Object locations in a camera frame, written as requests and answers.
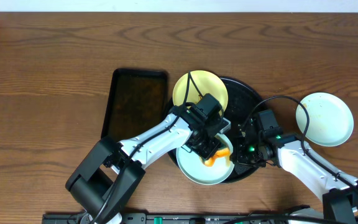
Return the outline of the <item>green and orange sponge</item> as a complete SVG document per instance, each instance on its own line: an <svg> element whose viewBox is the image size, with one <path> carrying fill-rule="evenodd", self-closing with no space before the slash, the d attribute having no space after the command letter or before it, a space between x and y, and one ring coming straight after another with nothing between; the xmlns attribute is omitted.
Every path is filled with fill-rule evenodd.
<svg viewBox="0 0 358 224"><path fill-rule="evenodd" d="M231 155L231 151L228 147L219 149L215 152L215 154L207 160L203 160L203 164L207 167L212 167L217 159L225 158L226 164L229 164L229 157Z"/></svg>

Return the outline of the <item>light blue plate front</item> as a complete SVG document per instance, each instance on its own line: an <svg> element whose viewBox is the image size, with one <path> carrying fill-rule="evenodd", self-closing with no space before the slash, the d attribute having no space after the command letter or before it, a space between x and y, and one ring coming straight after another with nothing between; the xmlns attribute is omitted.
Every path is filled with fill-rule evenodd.
<svg viewBox="0 0 358 224"><path fill-rule="evenodd" d="M226 180L234 170L234 163L230 160L233 153L233 146L224 134L217 134L218 139L223 145L219 150L224 149L227 154L214 160L214 163L206 166L203 159L195 152L190 152L190 148L182 146L176 149L177 164L183 174L193 182L201 185L215 185Z"/></svg>

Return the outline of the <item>light blue plate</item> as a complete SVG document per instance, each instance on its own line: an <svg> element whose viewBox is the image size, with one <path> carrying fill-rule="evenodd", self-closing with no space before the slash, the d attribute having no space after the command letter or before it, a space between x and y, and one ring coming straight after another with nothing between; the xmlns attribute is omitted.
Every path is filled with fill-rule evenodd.
<svg viewBox="0 0 358 224"><path fill-rule="evenodd" d="M182 146L176 149L177 164L183 174L193 182L201 185L215 185L226 180L234 170L234 163L230 160L233 153L233 146L224 134L217 134L218 139L223 145L219 150L224 149L227 154L214 160L214 163L206 166L203 159L195 152L190 152L190 148Z"/></svg>
<svg viewBox="0 0 358 224"><path fill-rule="evenodd" d="M296 109L296 123L306 137L320 146L334 147L345 143L352 135L354 118L340 98L329 93L312 93L301 100Z"/></svg>

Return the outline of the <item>yellow plate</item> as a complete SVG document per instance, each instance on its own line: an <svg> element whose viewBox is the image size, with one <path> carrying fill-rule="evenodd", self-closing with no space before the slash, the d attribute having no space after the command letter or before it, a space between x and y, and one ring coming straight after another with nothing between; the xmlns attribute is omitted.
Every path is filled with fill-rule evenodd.
<svg viewBox="0 0 358 224"><path fill-rule="evenodd" d="M204 96L209 93L215 97L222 106L223 110L226 109L228 104L228 92L223 81L215 74L204 71L194 70L190 72L195 85L198 87L201 94ZM187 87L188 74L184 74L178 79L172 94L173 104L180 106L183 104ZM201 95L197 92L192 81L189 82L189 92L187 102L198 103L201 100Z"/></svg>

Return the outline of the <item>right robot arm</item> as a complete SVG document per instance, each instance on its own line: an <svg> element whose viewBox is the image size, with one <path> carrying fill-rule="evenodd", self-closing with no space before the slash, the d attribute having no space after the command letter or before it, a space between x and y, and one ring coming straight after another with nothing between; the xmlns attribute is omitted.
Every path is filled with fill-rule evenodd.
<svg viewBox="0 0 358 224"><path fill-rule="evenodd" d="M358 223L358 178L317 154L297 133L283 132L276 121L250 120L231 129L236 163L253 169L277 166L299 179L323 204L323 211L298 207L266 220L286 223Z"/></svg>

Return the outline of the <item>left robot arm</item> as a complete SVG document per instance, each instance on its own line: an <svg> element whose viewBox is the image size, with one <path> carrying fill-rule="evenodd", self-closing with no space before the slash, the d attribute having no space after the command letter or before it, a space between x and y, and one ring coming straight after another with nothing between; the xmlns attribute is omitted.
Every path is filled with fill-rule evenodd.
<svg viewBox="0 0 358 224"><path fill-rule="evenodd" d="M173 106L161 123L130 139L101 138L68 178L65 187L92 223L114 220L145 175L146 168L182 146L209 159L231 123L213 106Z"/></svg>

